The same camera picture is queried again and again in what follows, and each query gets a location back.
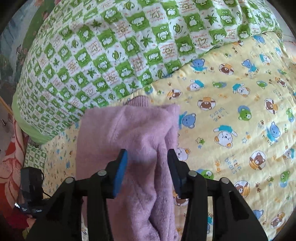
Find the pink fleece baby garment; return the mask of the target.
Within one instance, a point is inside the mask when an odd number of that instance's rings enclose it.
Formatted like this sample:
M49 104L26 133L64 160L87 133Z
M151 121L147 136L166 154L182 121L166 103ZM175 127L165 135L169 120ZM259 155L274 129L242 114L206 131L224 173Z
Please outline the pink fleece baby garment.
M180 108L150 105L138 96L126 105L92 108L80 124L76 178L106 167L121 149L128 154L118 196L107 201L115 240L177 240L169 149L177 146Z

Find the red orange floral blanket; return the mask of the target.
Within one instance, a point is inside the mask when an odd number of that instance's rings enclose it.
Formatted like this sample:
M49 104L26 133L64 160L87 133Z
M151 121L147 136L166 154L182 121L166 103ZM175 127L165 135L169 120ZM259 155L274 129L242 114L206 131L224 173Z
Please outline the red orange floral blanket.
M28 227L25 214L16 209L21 185L21 169L24 164L28 135L13 120L14 134L1 160L1 214L12 228L24 230Z

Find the small green checkered pillow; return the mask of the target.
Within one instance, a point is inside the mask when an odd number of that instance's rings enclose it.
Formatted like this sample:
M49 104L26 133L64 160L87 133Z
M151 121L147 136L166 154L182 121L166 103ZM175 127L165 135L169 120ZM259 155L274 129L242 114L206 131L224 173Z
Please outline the small green checkered pillow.
M40 169L42 172L45 168L47 160L47 151L34 145L28 144L24 159L23 167L34 167Z

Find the yellow bear print quilt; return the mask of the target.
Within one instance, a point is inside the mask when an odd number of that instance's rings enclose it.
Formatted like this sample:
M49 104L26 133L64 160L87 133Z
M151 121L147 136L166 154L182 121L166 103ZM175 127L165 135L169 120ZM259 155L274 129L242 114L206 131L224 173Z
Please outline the yellow bear print quilt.
M194 229L198 238L272 240L295 209L295 65L274 32L213 49L201 59L203 71L188 63L93 108L123 106L138 96L150 105L178 105L177 146L168 150L167 161L170 174L176 163L193 173L193 218L202 217ZM76 152L83 116L46 144L43 185L51 196L66 178L81 180ZM192 203L172 184L179 240Z

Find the green white checkered quilt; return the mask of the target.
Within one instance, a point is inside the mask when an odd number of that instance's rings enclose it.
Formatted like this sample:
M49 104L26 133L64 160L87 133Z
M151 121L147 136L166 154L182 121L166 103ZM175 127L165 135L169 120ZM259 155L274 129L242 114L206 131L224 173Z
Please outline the green white checkered quilt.
M38 30L13 98L14 118L36 143L213 48L273 31L264 1L58 1Z

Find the framed waterfall landscape painting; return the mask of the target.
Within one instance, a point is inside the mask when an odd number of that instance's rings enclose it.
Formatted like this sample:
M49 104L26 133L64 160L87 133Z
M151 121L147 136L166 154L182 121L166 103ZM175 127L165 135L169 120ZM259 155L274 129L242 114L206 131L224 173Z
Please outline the framed waterfall landscape painting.
M1 1L1 99L11 106L28 51L58 1Z

